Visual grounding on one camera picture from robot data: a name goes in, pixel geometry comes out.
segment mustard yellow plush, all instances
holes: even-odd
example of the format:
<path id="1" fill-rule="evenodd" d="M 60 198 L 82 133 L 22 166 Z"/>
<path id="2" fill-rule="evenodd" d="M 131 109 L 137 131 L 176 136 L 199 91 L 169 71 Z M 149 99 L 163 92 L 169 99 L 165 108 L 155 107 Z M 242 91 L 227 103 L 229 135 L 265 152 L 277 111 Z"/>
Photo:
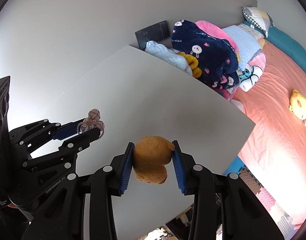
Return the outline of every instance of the mustard yellow plush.
<path id="1" fill-rule="evenodd" d="M 202 75 L 202 70 L 198 67 L 198 59 L 196 57 L 190 54 L 185 54 L 184 52 L 180 52 L 178 55 L 181 55 L 186 59 L 193 72 L 193 77 L 199 78 Z"/>
<path id="2" fill-rule="evenodd" d="M 306 120 L 306 98 L 297 90 L 293 90 L 290 99 L 290 110 L 301 120 Z"/>
<path id="3" fill-rule="evenodd" d="M 174 144 L 160 136 L 143 137 L 134 148 L 133 169 L 139 181 L 163 184 L 167 178 L 164 165 L 170 163 Z"/>

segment navy blue blanket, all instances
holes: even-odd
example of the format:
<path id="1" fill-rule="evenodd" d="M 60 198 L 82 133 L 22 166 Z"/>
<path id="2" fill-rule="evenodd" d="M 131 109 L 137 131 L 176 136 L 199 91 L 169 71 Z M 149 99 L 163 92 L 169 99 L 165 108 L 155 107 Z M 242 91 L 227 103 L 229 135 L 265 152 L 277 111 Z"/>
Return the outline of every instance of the navy blue blanket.
<path id="1" fill-rule="evenodd" d="M 203 72 L 201 82 L 217 89 L 229 89 L 239 83 L 237 57 L 228 41 L 208 35 L 187 20 L 174 25 L 171 41 L 174 49 L 198 59 Z"/>

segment pink blanket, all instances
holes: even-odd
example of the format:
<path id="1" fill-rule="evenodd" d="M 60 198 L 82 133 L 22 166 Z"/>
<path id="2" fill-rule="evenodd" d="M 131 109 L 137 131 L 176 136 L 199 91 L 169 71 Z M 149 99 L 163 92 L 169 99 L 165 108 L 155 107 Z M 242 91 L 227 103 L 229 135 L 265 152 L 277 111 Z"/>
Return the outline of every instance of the pink blanket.
<path id="1" fill-rule="evenodd" d="M 232 48 L 235 50 L 235 53 L 237 55 L 239 54 L 235 41 L 225 31 L 218 28 L 214 24 L 206 21 L 198 21 L 195 24 L 199 29 L 206 32 L 208 35 L 221 40 L 227 40 L 231 44 Z"/>
<path id="2" fill-rule="evenodd" d="M 290 110 L 294 89 L 306 96 L 306 74 L 285 53 L 267 41 L 266 67 L 247 93 L 238 89 L 246 115 L 256 126 L 239 157 L 277 203 L 293 217 L 306 219 L 306 126 Z"/>

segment gray wall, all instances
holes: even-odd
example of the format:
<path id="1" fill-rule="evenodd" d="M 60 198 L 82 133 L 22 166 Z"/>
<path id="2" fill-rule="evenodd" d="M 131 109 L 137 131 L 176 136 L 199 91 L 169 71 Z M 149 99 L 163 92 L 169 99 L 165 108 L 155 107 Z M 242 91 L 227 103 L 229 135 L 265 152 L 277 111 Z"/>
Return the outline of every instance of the gray wall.
<path id="1" fill-rule="evenodd" d="M 306 12 L 298 0 L 258 0 L 277 28 L 290 35 L 306 49 Z"/>
<path id="2" fill-rule="evenodd" d="M 137 46 L 137 30 L 163 20 L 172 27 L 180 19 L 203 19 L 225 27 L 243 21 L 242 5 L 256 4 L 256 0 L 9 0 L 0 13 L 0 77 L 11 76 L 9 128 L 35 122 L 95 65 L 128 44 Z M 108 68 L 114 75 L 114 66 Z M 78 104 L 78 98 L 72 100 Z"/>

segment camera lens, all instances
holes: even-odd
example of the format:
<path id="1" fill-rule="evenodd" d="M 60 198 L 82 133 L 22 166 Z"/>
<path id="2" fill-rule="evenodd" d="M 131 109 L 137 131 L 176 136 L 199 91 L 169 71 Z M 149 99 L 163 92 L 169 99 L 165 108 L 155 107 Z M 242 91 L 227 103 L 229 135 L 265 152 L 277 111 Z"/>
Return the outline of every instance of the camera lens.
<path id="1" fill-rule="evenodd" d="M 3 116 L 2 116 L 2 112 L 0 111 L 0 129 L 2 128 L 3 125 Z"/>
<path id="2" fill-rule="evenodd" d="M 6 97 L 4 97 L 4 100 L 3 100 L 3 116 L 6 115 L 6 112 L 7 112 L 7 102 L 6 102 Z"/>

